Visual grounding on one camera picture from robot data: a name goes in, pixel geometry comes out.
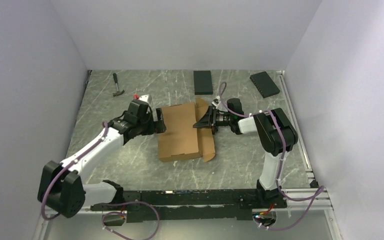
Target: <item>hammer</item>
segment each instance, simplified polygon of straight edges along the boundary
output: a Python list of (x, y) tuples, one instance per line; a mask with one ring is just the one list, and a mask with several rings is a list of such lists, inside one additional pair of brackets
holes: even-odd
[(124, 90), (120, 91), (119, 89), (119, 81), (117, 80), (117, 74), (116, 73), (112, 74), (112, 78), (114, 79), (115, 87), (117, 88), (117, 92), (114, 92), (112, 96), (115, 97), (115, 96), (120, 96), (124, 94), (125, 91)]

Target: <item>cardboard box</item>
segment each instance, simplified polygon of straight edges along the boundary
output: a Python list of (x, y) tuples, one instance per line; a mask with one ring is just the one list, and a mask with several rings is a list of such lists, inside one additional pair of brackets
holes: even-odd
[(189, 160), (202, 157), (208, 162), (216, 155), (214, 138), (209, 128), (193, 128), (208, 109), (208, 103), (195, 102), (162, 107), (167, 130), (158, 135), (158, 158), (162, 162)]

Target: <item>white wall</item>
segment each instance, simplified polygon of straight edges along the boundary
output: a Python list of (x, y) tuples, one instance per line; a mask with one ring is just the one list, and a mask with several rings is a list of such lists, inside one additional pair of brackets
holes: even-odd
[(321, 0), (52, 0), (89, 69), (285, 69)]
[(285, 80), (344, 239), (384, 239), (384, 1), (323, 1)]
[(86, 67), (47, 0), (0, 0), (0, 240), (32, 238), (45, 163), (66, 154)]

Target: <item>hammer head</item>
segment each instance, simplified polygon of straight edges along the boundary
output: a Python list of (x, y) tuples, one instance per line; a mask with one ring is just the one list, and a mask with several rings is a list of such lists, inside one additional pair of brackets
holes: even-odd
[(116, 97), (116, 96), (120, 96), (120, 95), (122, 95), (122, 94), (124, 94), (124, 93), (125, 93), (124, 90), (122, 90), (122, 91), (117, 91), (117, 92), (114, 92), (114, 93), (112, 94), (112, 96), (113, 96), (113, 97)]

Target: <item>tabletop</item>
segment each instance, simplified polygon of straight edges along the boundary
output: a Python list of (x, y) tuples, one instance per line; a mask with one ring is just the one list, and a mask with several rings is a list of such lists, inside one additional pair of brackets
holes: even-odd
[[(212, 70), (213, 95), (194, 93), (193, 70), (94, 70), (89, 78), (77, 115), (67, 156), (73, 155), (102, 130), (102, 121), (120, 116), (134, 94), (152, 96), (152, 109), (193, 102), (202, 98), (210, 103), (222, 81), (227, 82), (225, 99), (239, 98), (245, 114), (282, 108), (287, 111), (286, 93), (276, 71), (267, 71), (281, 89), (277, 95), (263, 98), (250, 80), (262, 70)], [(120, 90), (116, 92), (113, 73)], [(137, 136), (99, 163), (89, 184), (111, 180), (125, 190), (197, 190), (255, 188), (264, 165), (265, 151), (256, 132), (235, 135), (221, 127), (214, 135), (216, 156), (209, 162), (201, 158), (174, 162), (158, 159), (158, 136)], [(285, 161), (281, 176), (284, 188), (309, 188), (304, 154), (299, 142)]]

